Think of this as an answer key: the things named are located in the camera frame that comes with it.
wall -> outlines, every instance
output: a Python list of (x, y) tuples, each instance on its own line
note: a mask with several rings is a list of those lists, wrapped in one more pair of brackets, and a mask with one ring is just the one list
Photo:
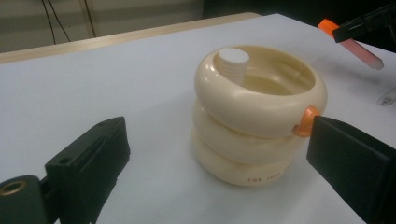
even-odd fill
[[(56, 44), (67, 42), (47, 6)], [(0, 1), (0, 52), (54, 44), (42, 0)], [(70, 41), (202, 18), (202, 0), (50, 0)]]

orange object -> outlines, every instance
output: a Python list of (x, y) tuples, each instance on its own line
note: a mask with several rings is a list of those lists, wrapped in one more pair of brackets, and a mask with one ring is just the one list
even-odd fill
[(301, 118), (300, 125), (296, 128), (294, 134), (300, 137), (311, 136), (312, 126), (314, 124), (314, 117), (320, 116), (320, 112), (313, 106), (309, 106)]
[[(332, 21), (324, 19), (319, 25), (318, 28), (322, 30), (324, 33), (329, 35), (331, 38), (334, 38), (332, 31), (337, 29), (339, 26)], [(372, 52), (365, 49), (362, 45), (357, 43), (353, 39), (348, 39), (340, 42), (340, 44), (349, 50), (352, 54), (358, 57), (362, 62), (369, 65), (371, 68), (376, 70), (381, 70), (384, 68), (384, 63), (378, 57), (376, 57)]]
[(322, 30), (324, 33), (329, 35), (331, 38), (334, 38), (332, 31), (338, 28), (338, 25), (332, 21), (324, 19), (319, 25), (318, 28)]

stacked rings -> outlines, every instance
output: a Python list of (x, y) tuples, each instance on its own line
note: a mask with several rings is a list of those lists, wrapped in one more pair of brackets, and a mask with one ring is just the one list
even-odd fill
[(313, 118), (312, 113), (304, 118), (307, 108), (321, 113), (327, 92), (309, 65), (287, 53), (255, 46), (233, 49), (248, 55), (246, 68), (238, 65), (238, 71), (246, 70), (238, 78), (242, 81), (218, 69), (221, 49), (197, 69), (191, 140), (195, 157), (209, 173), (236, 185), (257, 186), (284, 174), (304, 144), (297, 132), (306, 128), (303, 120)]

white cylinder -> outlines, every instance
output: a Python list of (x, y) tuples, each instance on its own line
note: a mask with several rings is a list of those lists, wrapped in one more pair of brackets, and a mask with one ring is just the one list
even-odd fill
[(241, 49), (221, 49), (215, 57), (214, 65), (221, 75), (241, 86), (245, 80), (248, 60), (248, 54)]

orange clip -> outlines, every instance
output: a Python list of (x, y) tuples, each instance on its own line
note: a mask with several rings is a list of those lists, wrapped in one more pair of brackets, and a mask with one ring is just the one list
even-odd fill
[(312, 133), (312, 126), (314, 124), (314, 117), (320, 116), (320, 112), (313, 106), (309, 106), (301, 118), (300, 125), (294, 132), (299, 137), (309, 137)]
[(338, 28), (338, 25), (332, 21), (324, 19), (319, 25), (318, 28), (322, 30), (324, 33), (329, 35), (331, 38), (334, 38), (332, 31)]

